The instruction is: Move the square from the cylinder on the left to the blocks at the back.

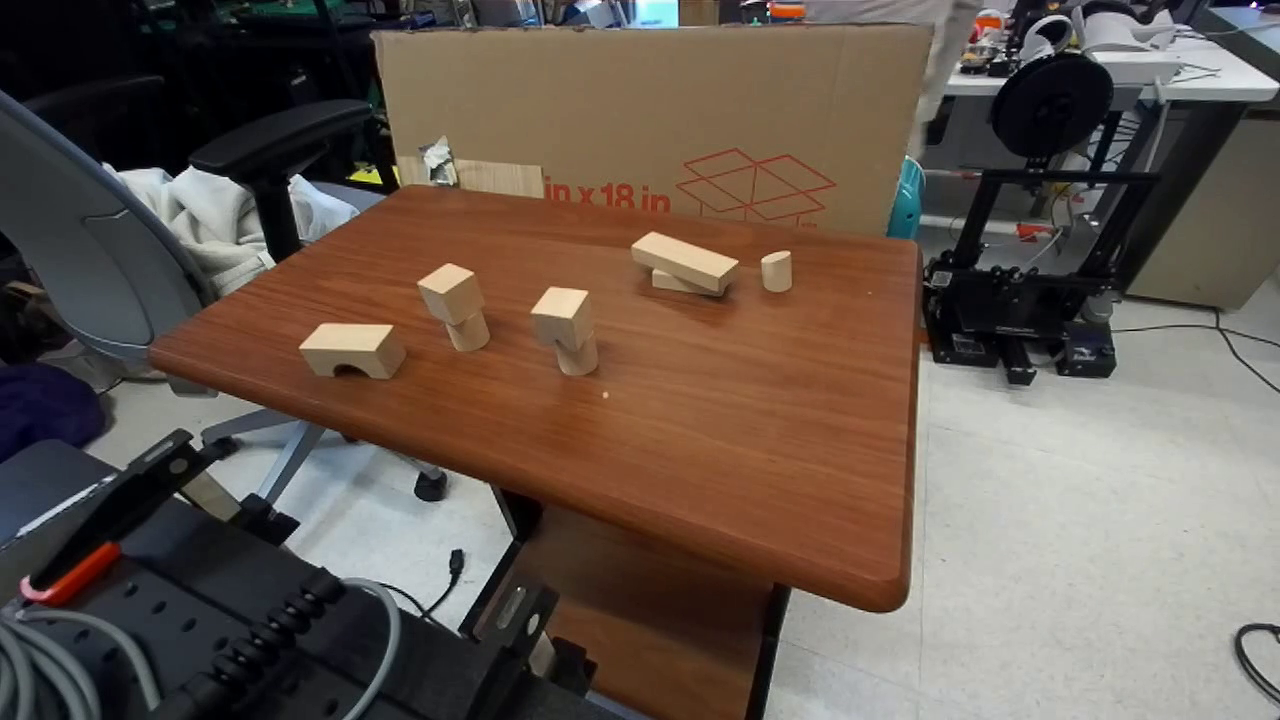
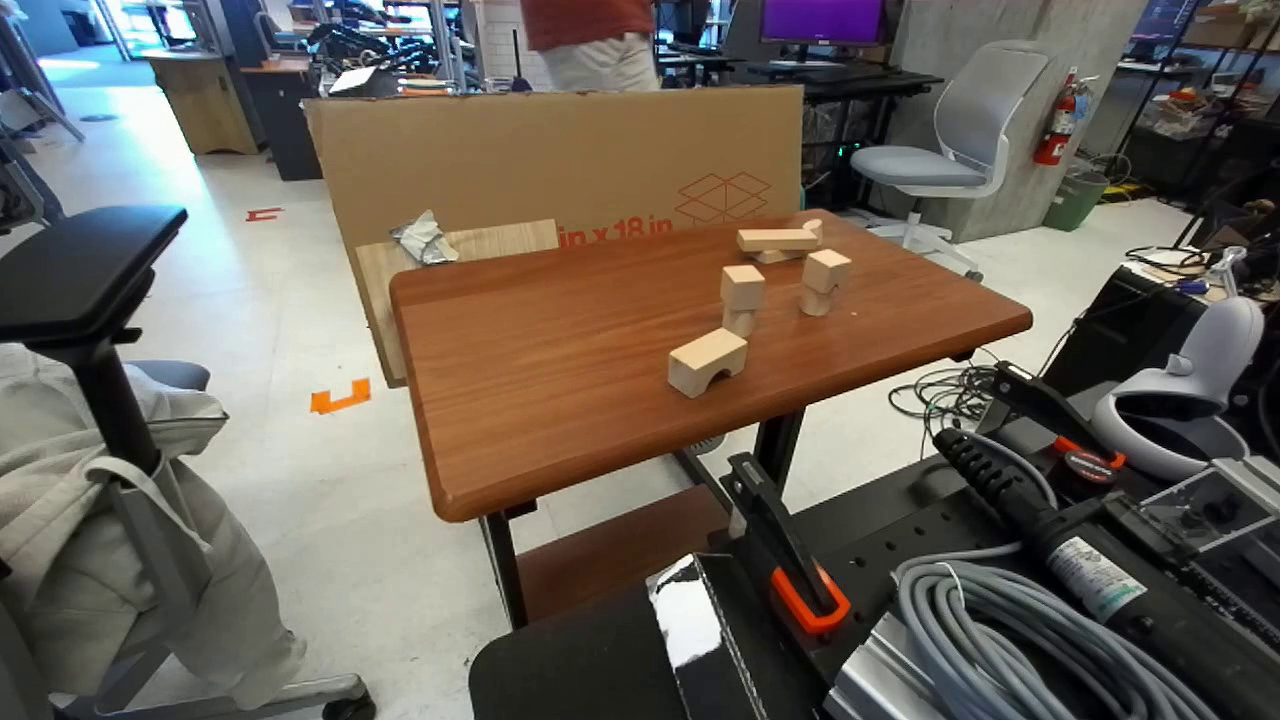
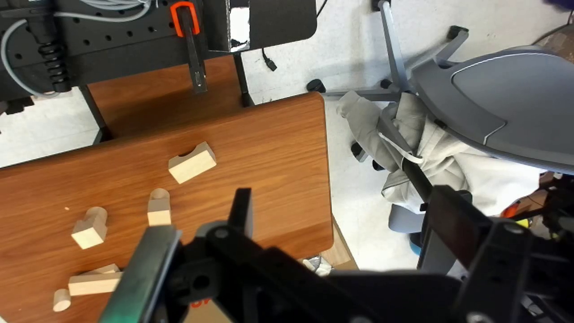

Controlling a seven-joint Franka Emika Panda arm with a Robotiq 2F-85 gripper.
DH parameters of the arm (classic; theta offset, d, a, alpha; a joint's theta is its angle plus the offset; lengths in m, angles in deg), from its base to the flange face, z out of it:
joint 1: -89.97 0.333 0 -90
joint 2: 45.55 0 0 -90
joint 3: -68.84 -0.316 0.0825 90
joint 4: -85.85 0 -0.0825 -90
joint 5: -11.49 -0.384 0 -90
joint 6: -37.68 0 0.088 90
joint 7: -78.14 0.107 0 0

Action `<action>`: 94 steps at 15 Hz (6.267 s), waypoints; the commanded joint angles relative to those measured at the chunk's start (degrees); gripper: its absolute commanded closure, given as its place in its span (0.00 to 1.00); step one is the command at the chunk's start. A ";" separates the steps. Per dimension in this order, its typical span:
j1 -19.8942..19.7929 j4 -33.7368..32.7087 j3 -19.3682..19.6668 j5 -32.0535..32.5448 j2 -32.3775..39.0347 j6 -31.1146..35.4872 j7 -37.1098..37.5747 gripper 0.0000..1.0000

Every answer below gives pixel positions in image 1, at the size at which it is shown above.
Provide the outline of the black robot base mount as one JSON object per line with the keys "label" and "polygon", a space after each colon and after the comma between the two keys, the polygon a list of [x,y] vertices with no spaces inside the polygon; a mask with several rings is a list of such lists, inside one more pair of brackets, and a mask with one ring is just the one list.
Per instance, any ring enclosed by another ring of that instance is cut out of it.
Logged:
{"label": "black robot base mount", "polygon": [[548,587],[451,630],[390,581],[287,553],[292,519],[209,469],[72,602],[24,599],[126,469],[59,440],[0,460],[0,720],[615,720],[594,659],[543,630]]}

